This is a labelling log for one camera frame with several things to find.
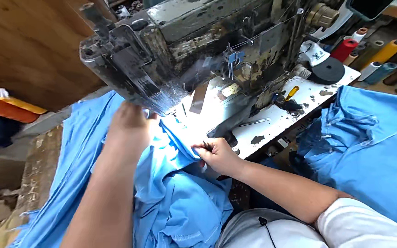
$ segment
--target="orange thread spool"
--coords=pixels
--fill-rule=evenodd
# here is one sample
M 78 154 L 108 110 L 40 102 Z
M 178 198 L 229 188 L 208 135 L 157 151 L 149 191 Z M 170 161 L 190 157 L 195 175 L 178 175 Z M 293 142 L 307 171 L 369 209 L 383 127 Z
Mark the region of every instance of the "orange thread spool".
M 0 100 L 0 116 L 23 123 L 34 122 L 39 115 Z

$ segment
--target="fabric pile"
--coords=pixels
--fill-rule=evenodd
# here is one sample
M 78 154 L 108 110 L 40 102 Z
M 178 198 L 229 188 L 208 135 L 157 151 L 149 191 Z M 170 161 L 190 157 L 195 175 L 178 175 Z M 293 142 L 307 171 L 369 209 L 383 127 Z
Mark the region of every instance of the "fabric pile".
M 397 95 L 340 87 L 297 141 L 313 180 L 397 222 Z
M 72 106 L 49 199 L 28 213 L 30 221 L 11 248 L 59 247 L 123 100 L 111 91 Z M 199 156 L 185 145 L 184 126 L 169 117 L 159 126 L 135 171 L 134 247 L 213 247 L 233 210 L 231 181 L 208 178 L 193 168 Z

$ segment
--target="blue thread spool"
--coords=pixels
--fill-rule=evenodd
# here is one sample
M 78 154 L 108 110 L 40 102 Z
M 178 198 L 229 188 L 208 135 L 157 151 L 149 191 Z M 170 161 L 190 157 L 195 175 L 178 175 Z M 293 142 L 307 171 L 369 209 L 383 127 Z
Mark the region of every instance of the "blue thread spool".
M 395 63 L 385 63 L 368 76 L 364 80 L 364 83 L 368 85 L 376 84 L 377 82 L 382 81 L 386 76 L 389 76 L 389 74 L 396 68 L 397 64 Z

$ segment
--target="red thread spool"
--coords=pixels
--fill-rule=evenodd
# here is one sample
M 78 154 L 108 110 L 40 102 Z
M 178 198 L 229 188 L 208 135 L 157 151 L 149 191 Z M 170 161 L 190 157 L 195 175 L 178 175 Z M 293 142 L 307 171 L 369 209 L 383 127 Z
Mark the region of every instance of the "red thread spool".
M 34 122 L 39 115 L 0 100 L 0 116 L 23 123 Z
M 348 58 L 349 54 L 358 46 L 358 42 L 354 39 L 347 39 L 341 42 L 338 47 L 330 54 L 332 58 L 338 59 L 344 62 Z

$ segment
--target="sewing machine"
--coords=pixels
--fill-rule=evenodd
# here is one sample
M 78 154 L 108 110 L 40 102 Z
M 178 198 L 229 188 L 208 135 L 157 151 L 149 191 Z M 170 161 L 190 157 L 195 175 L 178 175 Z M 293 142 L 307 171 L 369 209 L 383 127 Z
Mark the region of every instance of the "sewing machine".
M 190 97 L 185 115 L 206 116 L 212 138 L 269 105 L 294 76 L 306 34 L 338 17 L 317 0 L 167 0 L 121 12 L 116 23 L 93 3 L 80 11 L 96 33 L 80 43 L 87 67 L 127 101 L 162 116 Z M 215 104 L 204 113 L 209 94 Z

